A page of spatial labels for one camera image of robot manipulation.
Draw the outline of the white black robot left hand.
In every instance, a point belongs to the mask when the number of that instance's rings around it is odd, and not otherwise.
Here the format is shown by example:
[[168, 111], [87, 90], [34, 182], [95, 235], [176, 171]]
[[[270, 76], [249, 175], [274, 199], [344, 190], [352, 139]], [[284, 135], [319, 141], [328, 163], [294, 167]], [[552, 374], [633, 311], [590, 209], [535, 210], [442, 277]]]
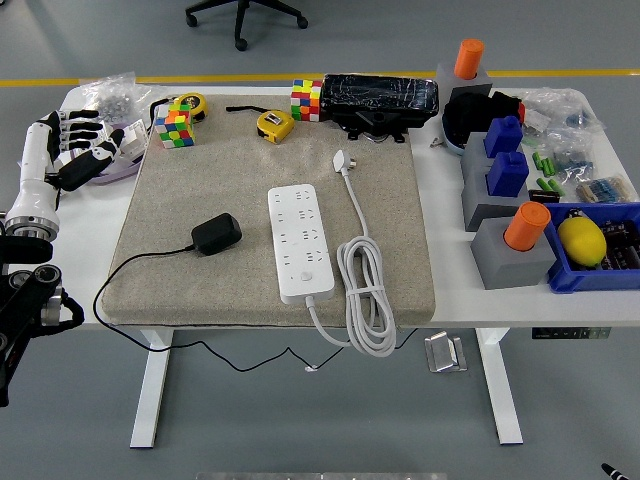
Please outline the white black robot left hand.
[[55, 110], [28, 128], [9, 223], [31, 217], [55, 223], [58, 192], [78, 189], [115, 160], [124, 131], [115, 129], [101, 139], [98, 116], [95, 110]]

